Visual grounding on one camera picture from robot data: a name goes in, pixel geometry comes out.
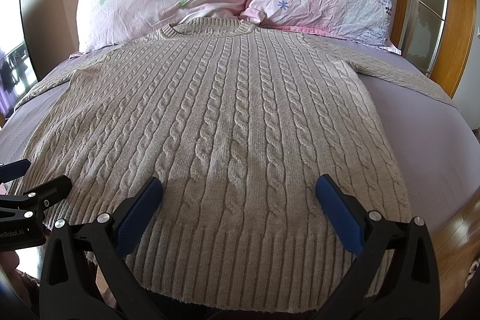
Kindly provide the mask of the beige cable-knit sweater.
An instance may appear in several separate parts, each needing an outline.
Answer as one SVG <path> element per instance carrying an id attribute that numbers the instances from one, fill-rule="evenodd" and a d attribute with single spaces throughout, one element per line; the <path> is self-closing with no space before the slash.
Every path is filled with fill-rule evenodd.
<path id="1" fill-rule="evenodd" d="M 9 192 L 66 175 L 72 191 L 46 223 L 87 223 L 155 176 L 162 205 L 127 259 L 143 288 L 222 309 L 315 310 L 352 263 L 315 197 L 321 175 L 368 210 L 412 216 L 361 75 L 450 102 L 422 74 L 321 37 L 233 19 L 165 26 L 35 86 L 67 90 Z"/>

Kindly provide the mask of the lavender textured bed sheet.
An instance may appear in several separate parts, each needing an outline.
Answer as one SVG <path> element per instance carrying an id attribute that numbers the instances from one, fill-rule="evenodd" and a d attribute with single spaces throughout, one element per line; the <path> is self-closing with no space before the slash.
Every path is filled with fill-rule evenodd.
<path id="1" fill-rule="evenodd" d="M 308 35 L 391 65 L 416 71 L 406 59 L 360 44 Z M 414 215 L 431 233 L 440 230 L 479 189 L 479 142 L 456 107 L 382 79 L 359 75 L 373 99 L 397 158 Z M 69 82 L 22 105 L 1 130 L 1 163 L 22 159 L 40 121 L 68 88 Z"/>

